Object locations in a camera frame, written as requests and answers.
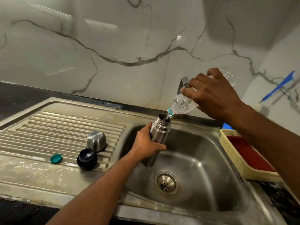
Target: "hand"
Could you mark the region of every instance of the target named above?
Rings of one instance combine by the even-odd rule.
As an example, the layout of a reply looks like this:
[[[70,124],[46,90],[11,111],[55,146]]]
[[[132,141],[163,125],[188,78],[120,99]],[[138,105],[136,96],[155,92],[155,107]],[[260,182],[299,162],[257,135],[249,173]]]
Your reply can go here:
[[[190,80],[189,88],[180,91],[194,100],[199,105],[197,108],[209,117],[227,123],[246,106],[218,68],[209,69],[206,75],[198,74]]]
[[[138,161],[153,155],[156,151],[166,150],[164,144],[153,142],[150,138],[150,128],[152,122],[149,122],[144,128],[137,132],[132,149],[129,151]]]

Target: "forearm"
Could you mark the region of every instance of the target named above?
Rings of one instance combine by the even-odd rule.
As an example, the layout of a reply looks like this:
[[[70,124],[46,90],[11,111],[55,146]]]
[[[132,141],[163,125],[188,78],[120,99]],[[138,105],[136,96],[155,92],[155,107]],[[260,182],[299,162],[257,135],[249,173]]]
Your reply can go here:
[[[66,204],[47,225],[108,224],[123,187],[138,162],[128,153]]]
[[[270,121],[250,106],[243,106],[228,120],[276,169],[300,198],[300,136]]]

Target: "person's left hand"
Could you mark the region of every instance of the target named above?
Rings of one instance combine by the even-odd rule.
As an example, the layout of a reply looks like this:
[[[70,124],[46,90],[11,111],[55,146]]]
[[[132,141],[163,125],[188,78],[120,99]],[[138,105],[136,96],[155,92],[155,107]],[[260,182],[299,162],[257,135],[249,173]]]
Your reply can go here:
[[[130,154],[136,159],[142,161],[143,159],[153,155],[156,151],[166,150],[164,144],[153,142],[150,138],[150,128],[152,122],[149,122],[144,128],[137,132]]]

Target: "red cloth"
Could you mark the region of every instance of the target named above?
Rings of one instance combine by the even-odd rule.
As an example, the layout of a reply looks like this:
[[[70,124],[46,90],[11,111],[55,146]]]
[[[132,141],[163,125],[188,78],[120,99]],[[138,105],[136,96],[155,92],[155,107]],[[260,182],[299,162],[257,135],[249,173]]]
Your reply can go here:
[[[257,170],[276,172],[244,138],[240,136],[227,136],[227,138],[249,166]]]

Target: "black countertop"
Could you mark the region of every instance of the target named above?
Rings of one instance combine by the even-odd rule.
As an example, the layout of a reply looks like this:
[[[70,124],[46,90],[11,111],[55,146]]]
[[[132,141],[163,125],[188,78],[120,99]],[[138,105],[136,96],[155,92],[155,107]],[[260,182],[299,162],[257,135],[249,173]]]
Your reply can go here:
[[[157,116],[165,113],[128,104],[110,102],[94,98],[71,95],[56,91],[0,82],[0,120],[29,108],[50,97],[57,97],[78,102],[96,104],[115,109],[123,109]],[[189,115],[181,115],[181,119],[189,123],[222,127],[223,123]],[[274,206],[290,225],[300,224],[300,206],[289,192],[274,183],[258,182],[271,199]],[[39,205],[24,204],[18,201],[0,199],[0,224],[45,224],[59,209]],[[112,219],[111,224],[144,224]]]

